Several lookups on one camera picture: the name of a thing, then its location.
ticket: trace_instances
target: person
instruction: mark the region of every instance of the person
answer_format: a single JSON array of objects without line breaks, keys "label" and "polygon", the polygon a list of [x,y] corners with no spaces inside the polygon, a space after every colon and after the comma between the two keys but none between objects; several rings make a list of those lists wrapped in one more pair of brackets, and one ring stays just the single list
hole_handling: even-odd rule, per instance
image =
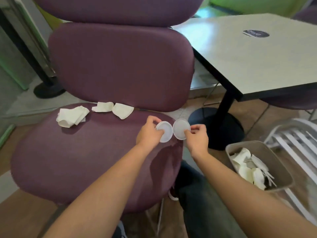
[{"label": "person", "polygon": [[[136,145],[91,184],[60,215],[45,238],[110,238],[116,229],[146,156],[164,131],[149,116]],[[316,237],[317,227],[293,209],[241,178],[208,153],[206,127],[185,130],[188,149],[204,176],[182,163],[175,191],[188,237]]]}]

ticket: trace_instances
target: translucent plastic lid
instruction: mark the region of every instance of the translucent plastic lid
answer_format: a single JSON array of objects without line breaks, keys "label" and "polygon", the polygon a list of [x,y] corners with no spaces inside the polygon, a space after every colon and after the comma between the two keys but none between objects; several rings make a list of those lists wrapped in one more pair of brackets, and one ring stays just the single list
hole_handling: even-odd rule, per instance
[{"label": "translucent plastic lid", "polygon": [[176,138],[178,138],[179,140],[185,140],[186,136],[184,133],[184,130],[191,129],[190,124],[187,122],[187,120],[185,119],[178,119],[174,122],[173,124],[173,133],[175,135]]},{"label": "translucent plastic lid", "polygon": [[167,122],[167,121],[162,121],[162,122],[160,122],[160,123],[158,123],[156,125],[156,130],[160,130],[160,129],[164,129],[164,134],[161,137],[160,142],[161,143],[168,142],[173,136],[173,127],[172,127],[172,125],[169,122]]}]

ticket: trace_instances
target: logo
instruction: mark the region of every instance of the logo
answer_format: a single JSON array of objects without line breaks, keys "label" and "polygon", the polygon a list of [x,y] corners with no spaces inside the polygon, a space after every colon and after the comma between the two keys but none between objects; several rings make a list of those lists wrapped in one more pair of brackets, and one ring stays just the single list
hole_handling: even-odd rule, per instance
[{"label": "logo", "polygon": [[252,37],[268,37],[270,34],[264,31],[258,31],[258,30],[245,30],[243,31],[243,34],[252,36]]}]

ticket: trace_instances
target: tabletop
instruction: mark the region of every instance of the tabletop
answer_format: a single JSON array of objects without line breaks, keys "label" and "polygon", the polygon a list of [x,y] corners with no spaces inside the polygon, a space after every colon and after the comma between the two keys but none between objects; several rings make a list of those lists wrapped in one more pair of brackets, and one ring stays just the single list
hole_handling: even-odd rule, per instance
[{"label": "tabletop", "polygon": [[317,26],[274,14],[191,18],[173,26],[238,101],[317,88]]}]

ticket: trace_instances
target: purple leather upholstery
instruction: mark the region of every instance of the purple leather upholstery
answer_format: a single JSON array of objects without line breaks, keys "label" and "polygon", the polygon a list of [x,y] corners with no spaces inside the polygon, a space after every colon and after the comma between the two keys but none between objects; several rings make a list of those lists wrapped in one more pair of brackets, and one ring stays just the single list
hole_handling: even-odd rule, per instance
[{"label": "purple leather upholstery", "polygon": [[203,0],[35,0],[63,20],[170,27],[191,18]]},{"label": "purple leather upholstery", "polygon": [[[293,19],[317,25],[317,7],[311,6],[298,12]],[[317,90],[303,91],[292,95],[270,97],[262,101],[280,108],[309,110],[317,108]]]},{"label": "purple leather upholstery", "polygon": [[169,112],[188,99],[194,54],[175,30],[66,23],[49,48],[59,81],[83,100]]},{"label": "purple leather upholstery", "polygon": [[[82,103],[64,108],[78,105],[90,111],[95,106]],[[169,116],[147,111],[133,111],[125,120],[112,112],[90,112],[86,122],[62,128],[56,122],[58,112],[52,112],[19,143],[11,170],[22,190],[61,204],[72,202],[135,145],[148,115],[174,122]],[[173,136],[149,154],[125,213],[144,211],[166,195],[178,174],[182,152],[183,142]]]}]

